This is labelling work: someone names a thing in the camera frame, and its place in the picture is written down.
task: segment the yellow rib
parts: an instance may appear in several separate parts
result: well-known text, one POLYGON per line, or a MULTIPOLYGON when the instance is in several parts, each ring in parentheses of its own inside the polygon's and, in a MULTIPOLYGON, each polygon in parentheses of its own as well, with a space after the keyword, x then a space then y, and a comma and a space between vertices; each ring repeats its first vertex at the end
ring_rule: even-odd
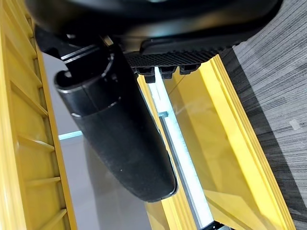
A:
POLYGON ((49 145, 49 144, 42 142, 40 140, 34 140, 32 138, 25 137, 23 135, 18 135, 18 141, 20 143, 27 145, 27 146, 33 146, 35 148, 43 148, 43 149, 45 149, 49 152, 54 151, 54 147, 52 145, 49 145))
POLYGON ((28 187, 38 187, 38 186, 43 186, 47 184, 52 184, 61 181, 61 178, 58 177, 53 177, 53 178, 48 178, 48 179, 41 179, 41 180, 32 180, 26 182, 26 186, 28 187))
POLYGON ((19 95, 29 106, 31 106, 35 111, 37 111, 42 116, 48 116, 48 112, 37 102, 31 99, 31 97, 24 92, 21 87, 18 86, 16 82, 11 80, 12 90, 19 95))

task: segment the gray floor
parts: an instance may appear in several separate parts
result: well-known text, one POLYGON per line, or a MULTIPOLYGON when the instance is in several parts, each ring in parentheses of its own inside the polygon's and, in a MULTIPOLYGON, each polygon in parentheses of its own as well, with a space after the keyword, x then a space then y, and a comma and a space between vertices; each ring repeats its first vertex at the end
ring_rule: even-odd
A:
POLYGON ((307 230, 307 1, 221 54, 298 230, 307 230))

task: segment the black plastic housing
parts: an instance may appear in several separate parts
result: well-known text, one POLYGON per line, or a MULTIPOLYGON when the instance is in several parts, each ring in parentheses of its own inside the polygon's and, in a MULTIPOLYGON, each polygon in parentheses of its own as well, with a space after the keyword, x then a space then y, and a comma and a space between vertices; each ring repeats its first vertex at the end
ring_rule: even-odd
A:
POLYGON ((115 177, 138 198, 158 201, 176 192, 176 177, 136 77, 120 59, 111 55, 102 74, 80 82, 68 72, 59 72, 55 85, 74 121, 115 177))

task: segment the yellow rail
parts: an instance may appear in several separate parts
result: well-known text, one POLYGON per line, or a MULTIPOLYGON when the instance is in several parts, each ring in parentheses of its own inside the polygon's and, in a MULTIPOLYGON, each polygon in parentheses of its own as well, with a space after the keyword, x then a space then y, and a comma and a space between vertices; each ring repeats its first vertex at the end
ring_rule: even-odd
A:
POLYGON ((18 0, 0 0, 0 229, 77 229, 44 63, 18 0))
POLYGON ((294 230, 219 56, 165 86, 213 218, 236 230, 294 230))

